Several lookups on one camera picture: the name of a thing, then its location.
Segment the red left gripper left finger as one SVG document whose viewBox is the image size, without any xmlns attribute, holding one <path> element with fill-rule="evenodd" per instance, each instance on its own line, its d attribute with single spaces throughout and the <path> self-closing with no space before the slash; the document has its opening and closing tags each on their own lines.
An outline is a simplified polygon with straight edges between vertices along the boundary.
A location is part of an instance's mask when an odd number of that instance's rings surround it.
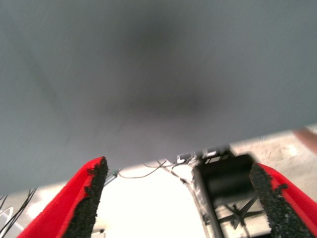
<svg viewBox="0 0 317 238">
<path fill-rule="evenodd" d="M 89 238 L 106 176 L 105 157 L 83 165 L 19 238 Z"/>
</svg>

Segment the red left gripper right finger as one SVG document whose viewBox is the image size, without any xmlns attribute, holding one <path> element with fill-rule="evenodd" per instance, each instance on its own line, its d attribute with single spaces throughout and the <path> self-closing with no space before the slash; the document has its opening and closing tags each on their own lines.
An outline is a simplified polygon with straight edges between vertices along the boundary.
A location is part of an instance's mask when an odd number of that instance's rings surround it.
<svg viewBox="0 0 317 238">
<path fill-rule="evenodd" d="M 253 163 L 250 180 L 273 238 L 315 238 L 317 203 L 277 170 Z"/>
</svg>

